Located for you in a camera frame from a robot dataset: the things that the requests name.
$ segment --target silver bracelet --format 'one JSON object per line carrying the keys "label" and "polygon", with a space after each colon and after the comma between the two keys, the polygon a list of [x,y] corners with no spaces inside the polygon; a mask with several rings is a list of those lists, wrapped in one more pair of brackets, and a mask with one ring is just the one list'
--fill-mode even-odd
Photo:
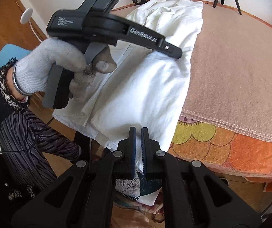
{"label": "silver bracelet", "polygon": [[23,96],[31,96],[32,94],[29,94],[29,93],[25,93],[23,92],[17,85],[16,81],[15,81],[15,67],[17,65],[15,64],[13,66],[13,70],[12,70],[12,82],[13,82],[13,86],[15,87],[15,89],[18,91],[19,94],[23,95]]}

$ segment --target brown blanket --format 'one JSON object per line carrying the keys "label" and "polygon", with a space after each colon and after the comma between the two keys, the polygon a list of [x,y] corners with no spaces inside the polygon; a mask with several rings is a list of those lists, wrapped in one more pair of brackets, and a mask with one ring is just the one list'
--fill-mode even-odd
{"label": "brown blanket", "polygon": [[204,4],[182,114],[272,141],[272,28]]}

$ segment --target patterned leggings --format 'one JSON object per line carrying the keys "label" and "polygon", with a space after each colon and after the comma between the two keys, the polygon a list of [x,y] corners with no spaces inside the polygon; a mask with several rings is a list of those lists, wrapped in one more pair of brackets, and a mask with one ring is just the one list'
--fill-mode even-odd
{"label": "patterned leggings", "polygon": [[34,145],[28,152],[3,154],[13,179],[22,185],[46,188],[56,175],[42,152],[75,161],[81,153],[80,147],[65,136],[47,126],[29,109],[11,114],[0,124],[0,146],[2,151],[20,151]]}

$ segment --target logo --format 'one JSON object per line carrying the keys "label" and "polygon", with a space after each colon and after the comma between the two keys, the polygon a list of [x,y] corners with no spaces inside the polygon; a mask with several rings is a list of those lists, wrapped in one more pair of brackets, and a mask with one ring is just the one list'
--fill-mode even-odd
{"label": "logo", "polygon": [[148,34],[146,34],[144,32],[137,31],[135,28],[132,28],[130,30],[130,33],[133,33],[133,34],[135,34],[137,36],[140,36],[140,37],[142,37],[144,39],[150,40],[150,41],[152,41],[154,43],[157,42],[157,38],[154,38],[153,36],[150,36],[150,35],[148,35]]}
{"label": "logo", "polygon": [[73,24],[74,21],[72,20],[67,20],[65,17],[59,17],[58,18],[58,26],[67,26],[68,24]]}

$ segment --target blue chair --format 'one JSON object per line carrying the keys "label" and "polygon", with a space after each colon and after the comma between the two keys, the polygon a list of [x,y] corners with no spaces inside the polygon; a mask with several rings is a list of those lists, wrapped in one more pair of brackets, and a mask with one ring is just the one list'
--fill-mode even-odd
{"label": "blue chair", "polygon": [[16,45],[7,44],[0,51],[0,68],[8,63],[8,61],[13,57],[16,57],[17,60],[20,60],[30,53],[30,50],[25,50]]}

